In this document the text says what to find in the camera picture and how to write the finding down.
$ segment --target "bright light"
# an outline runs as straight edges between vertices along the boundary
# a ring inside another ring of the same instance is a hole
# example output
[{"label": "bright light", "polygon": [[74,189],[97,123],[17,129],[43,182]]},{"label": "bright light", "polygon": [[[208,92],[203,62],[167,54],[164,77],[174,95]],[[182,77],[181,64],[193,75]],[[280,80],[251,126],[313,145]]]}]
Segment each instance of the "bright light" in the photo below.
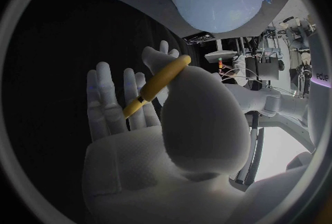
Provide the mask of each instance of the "bright light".
[{"label": "bright light", "polygon": [[261,162],[255,181],[286,171],[286,166],[298,154],[307,151],[280,127],[266,127]]}]

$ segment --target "yellow ring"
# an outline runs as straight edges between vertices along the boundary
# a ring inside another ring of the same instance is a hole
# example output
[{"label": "yellow ring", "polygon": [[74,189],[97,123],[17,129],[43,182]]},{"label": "yellow ring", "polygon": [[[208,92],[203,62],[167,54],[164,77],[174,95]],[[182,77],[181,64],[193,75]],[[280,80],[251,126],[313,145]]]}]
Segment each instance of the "yellow ring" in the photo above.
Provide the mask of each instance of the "yellow ring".
[{"label": "yellow ring", "polygon": [[189,55],[182,55],[156,73],[141,89],[141,94],[123,110],[127,119],[166,87],[191,62]]}]

